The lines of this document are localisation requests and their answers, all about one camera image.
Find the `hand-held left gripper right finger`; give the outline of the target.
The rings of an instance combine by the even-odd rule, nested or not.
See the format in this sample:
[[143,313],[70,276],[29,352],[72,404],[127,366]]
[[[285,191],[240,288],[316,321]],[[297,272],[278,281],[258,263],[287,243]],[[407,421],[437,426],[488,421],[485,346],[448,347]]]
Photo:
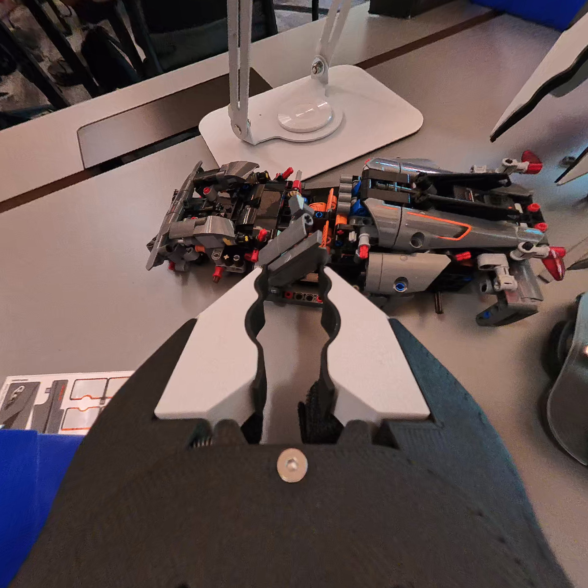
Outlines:
[[353,421],[377,432],[388,421],[426,421],[430,408],[387,315],[333,269],[318,271],[321,326],[328,340],[320,371],[298,404],[305,444],[336,443]]

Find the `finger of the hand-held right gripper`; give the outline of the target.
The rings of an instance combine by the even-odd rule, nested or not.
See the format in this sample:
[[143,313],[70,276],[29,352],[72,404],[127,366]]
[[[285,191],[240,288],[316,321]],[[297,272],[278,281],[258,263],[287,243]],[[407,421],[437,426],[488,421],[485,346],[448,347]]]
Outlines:
[[586,79],[587,14],[579,13],[513,98],[492,130],[490,141],[495,142],[529,115],[547,95],[561,97]]
[[555,180],[556,185],[564,185],[587,174],[587,149],[577,157],[568,156],[560,165],[568,164],[565,171]]

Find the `grey lego car model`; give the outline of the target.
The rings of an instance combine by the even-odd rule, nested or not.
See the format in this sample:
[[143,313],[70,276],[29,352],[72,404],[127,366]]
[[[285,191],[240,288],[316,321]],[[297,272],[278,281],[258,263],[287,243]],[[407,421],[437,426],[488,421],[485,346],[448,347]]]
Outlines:
[[[479,326],[504,326],[536,314],[543,301],[532,260],[554,281],[566,274],[566,249],[548,242],[548,224],[533,192],[515,173],[541,171],[531,151],[495,170],[459,173],[428,160],[370,158],[358,175],[334,187],[311,188],[293,169],[270,175],[238,160],[205,170],[197,163],[175,190],[146,269],[165,263],[176,273],[213,264],[214,282],[257,268],[260,250],[303,213],[321,230],[333,269],[379,308],[392,299],[442,294],[478,283],[495,302],[476,316]],[[319,306],[318,271],[282,288],[275,303]]]

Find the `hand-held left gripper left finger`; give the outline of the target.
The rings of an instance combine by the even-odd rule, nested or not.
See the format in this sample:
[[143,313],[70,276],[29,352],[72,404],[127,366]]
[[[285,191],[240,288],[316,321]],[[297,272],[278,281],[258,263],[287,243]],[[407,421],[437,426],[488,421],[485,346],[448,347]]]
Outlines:
[[265,326],[268,274],[255,268],[196,318],[155,408],[159,419],[234,420],[259,443],[267,378],[258,334]]

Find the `grey lego panel assembly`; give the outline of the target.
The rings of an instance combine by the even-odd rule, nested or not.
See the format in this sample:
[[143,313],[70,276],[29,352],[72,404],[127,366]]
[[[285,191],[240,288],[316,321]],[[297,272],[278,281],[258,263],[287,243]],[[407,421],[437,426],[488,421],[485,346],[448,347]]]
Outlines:
[[289,286],[329,261],[322,231],[314,231],[313,217],[303,213],[260,250],[256,266],[270,289]]

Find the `white desk lamp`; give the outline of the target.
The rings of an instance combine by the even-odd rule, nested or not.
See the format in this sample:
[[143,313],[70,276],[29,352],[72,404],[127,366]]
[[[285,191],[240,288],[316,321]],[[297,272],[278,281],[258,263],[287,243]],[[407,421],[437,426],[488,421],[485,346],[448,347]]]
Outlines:
[[310,75],[250,97],[252,1],[227,2],[229,105],[198,126],[218,164],[290,164],[308,179],[419,131],[405,99],[357,66],[330,65],[351,3],[332,1]]

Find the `lego sticker sheet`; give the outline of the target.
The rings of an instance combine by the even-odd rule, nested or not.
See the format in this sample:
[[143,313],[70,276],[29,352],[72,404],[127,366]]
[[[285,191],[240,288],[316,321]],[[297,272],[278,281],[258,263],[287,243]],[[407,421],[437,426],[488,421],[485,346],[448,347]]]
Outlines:
[[133,373],[9,376],[1,386],[1,428],[84,436]]

